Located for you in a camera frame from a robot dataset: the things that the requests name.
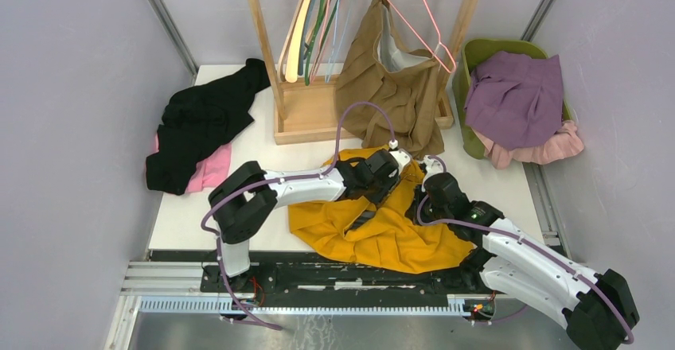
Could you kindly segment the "yellow garment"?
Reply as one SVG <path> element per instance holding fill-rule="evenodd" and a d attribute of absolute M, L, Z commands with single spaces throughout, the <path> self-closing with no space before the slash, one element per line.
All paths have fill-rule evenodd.
<path fill-rule="evenodd" d="M 409 274 L 457 267 L 473 244 L 444 224 L 419 226 L 405 215 L 422 180 L 419 165 L 411 163 L 380 207 L 364 197 L 292 204 L 290 231 L 321 256 L 339 262 Z"/>

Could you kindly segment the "tan pleated skirt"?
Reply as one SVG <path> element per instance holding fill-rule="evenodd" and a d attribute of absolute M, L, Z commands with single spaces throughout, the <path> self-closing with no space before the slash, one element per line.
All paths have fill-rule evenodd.
<path fill-rule="evenodd" d="M 445 146 L 436 121 L 445 94 L 441 74 L 428 51 L 403 46 L 388 2 L 372 0 L 335 84 L 343 128 L 364 148 L 395 138 L 415 158 L 441 154 Z"/>

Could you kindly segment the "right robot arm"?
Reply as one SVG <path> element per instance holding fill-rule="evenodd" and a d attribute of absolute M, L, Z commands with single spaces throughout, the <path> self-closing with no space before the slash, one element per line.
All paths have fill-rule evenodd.
<path fill-rule="evenodd" d="M 555 321 L 580 349 L 634 342 L 640 316 L 623 275 L 599 273 L 540 243 L 494 206 L 469 200 L 449 173 L 426 177 L 408 214 L 415 224 L 444 225 L 474 245 L 459 265 L 465 290 L 516 298 Z"/>

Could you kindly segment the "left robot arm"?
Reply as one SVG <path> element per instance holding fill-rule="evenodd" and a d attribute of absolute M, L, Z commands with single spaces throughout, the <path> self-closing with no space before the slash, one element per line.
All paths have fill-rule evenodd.
<path fill-rule="evenodd" d="M 400 182 L 412 157 L 404 150 L 379 149 L 369 157 L 341 160 L 304 171 L 264 170 L 247 161 L 209 194 L 217 235 L 220 281 L 231 291 L 244 290 L 251 279 L 249 240 L 277 208 L 310 201 L 365 198 L 381 204 Z"/>

